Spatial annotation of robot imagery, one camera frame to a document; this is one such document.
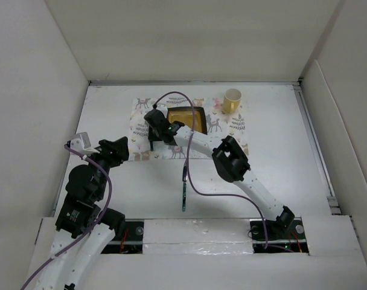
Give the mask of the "square yellow black plate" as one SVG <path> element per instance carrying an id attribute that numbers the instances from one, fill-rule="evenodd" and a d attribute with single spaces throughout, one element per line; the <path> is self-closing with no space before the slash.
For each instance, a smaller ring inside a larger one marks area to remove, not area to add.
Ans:
<path id="1" fill-rule="evenodd" d="M 208 129 L 206 124 L 206 116 L 204 108 L 200 106 L 195 106 L 194 114 L 192 112 L 191 107 L 189 106 L 168 108 L 167 118 L 170 123 L 174 121 L 179 121 L 184 125 L 187 125 L 190 128 L 192 128 L 193 117 L 195 119 L 194 130 L 206 135 L 208 133 Z"/>

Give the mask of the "knife with teal handle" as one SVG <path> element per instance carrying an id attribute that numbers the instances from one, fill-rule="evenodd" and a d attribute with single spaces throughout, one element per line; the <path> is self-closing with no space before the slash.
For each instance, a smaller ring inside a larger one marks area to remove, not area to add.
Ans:
<path id="1" fill-rule="evenodd" d="M 188 179 L 188 171 L 187 171 L 187 162 L 184 162 L 183 171 L 182 171 L 182 211 L 186 211 L 186 199 L 187 199 L 187 179 Z"/>

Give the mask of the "floral animal print cloth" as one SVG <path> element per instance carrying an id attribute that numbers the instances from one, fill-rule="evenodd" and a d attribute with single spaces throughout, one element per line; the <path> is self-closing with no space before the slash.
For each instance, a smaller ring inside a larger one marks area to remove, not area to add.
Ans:
<path id="1" fill-rule="evenodd" d="M 187 146 L 167 145 L 157 138 L 151 140 L 151 135 L 148 133 L 149 126 L 144 116 L 153 109 L 155 101 L 154 98 L 135 98 L 133 100 L 129 124 L 129 160 L 185 159 Z M 168 112 L 170 123 L 178 120 L 188 127 L 182 131 L 186 138 L 189 138 L 191 127 L 195 125 L 196 131 L 203 132 L 211 138 L 212 149 L 219 146 L 217 140 L 230 135 L 238 142 L 243 152 L 246 155 L 249 154 L 245 120 L 248 107 L 245 102 L 241 101 L 237 110 L 232 114 L 222 111 L 221 98 L 194 98 L 192 103 L 196 109 L 195 121 L 193 121 L 190 104 L 185 97 L 177 94 L 169 95 L 161 100 L 158 103 L 158 109 Z"/>

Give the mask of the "yellow mug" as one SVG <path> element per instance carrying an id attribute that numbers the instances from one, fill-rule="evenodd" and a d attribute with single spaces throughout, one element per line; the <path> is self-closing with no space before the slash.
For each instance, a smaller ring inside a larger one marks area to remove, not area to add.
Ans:
<path id="1" fill-rule="evenodd" d="M 222 112 L 225 114 L 233 114 L 239 107 L 242 93 L 238 89 L 227 89 L 224 93 Z"/>

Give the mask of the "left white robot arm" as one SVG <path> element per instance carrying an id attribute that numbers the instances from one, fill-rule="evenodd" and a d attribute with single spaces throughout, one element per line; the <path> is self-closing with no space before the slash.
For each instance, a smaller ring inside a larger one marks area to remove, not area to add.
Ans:
<path id="1" fill-rule="evenodd" d="M 93 148 L 83 132 L 68 141 L 65 149 L 84 164 L 69 173 L 49 258 L 34 273 L 36 289 L 79 289 L 105 246 L 125 231 L 125 215 L 107 205 L 99 207 L 98 202 L 110 202 L 113 186 L 109 171 L 129 159 L 127 137 L 100 140 Z"/>

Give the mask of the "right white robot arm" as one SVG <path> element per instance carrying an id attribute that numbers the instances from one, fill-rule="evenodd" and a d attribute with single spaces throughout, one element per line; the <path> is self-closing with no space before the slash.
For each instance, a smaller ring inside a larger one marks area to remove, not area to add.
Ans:
<path id="1" fill-rule="evenodd" d="M 165 144 L 187 147 L 211 158 L 219 177 L 240 188 L 258 207 L 266 220 L 264 232 L 270 240 L 282 239 L 289 234 L 295 215 L 260 183 L 247 155 L 232 136 L 210 137 L 179 121 L 170 123 L 158 109 L 146 113 L 144 120 L 151 132 Z"/>

